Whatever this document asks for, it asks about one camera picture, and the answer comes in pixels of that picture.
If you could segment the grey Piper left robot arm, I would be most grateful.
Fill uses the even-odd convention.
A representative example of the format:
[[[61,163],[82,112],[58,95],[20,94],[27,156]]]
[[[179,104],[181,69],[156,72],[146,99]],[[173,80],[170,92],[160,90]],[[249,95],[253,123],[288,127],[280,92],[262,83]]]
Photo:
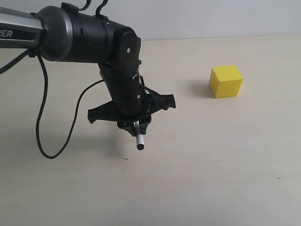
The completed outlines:
[[[176,107],[173,95],[145,86],[135,31],[99,13],[86,15],[69,3],[37,13],[1,8],[0,46],[27,49],[53,62],[98,64],[111,101],[88,111],[90,123],[115,121],[135,136],[135,122],[145,134],[153,113]]]

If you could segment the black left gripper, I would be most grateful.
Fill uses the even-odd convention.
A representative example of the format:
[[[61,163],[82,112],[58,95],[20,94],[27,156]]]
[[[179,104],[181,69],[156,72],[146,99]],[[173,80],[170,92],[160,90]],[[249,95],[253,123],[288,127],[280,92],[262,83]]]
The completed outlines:
[[[141,133],[146,135],[153,113],[176,108],[173,94],[162,95],[148,88],[139,74],[140,60],[123,67],[99,63],[100,74],[111,96],[111,101],[88,110],[90,123],[96,120],[116,121],[117,127],[136,137],[134,121],[139,120]]]

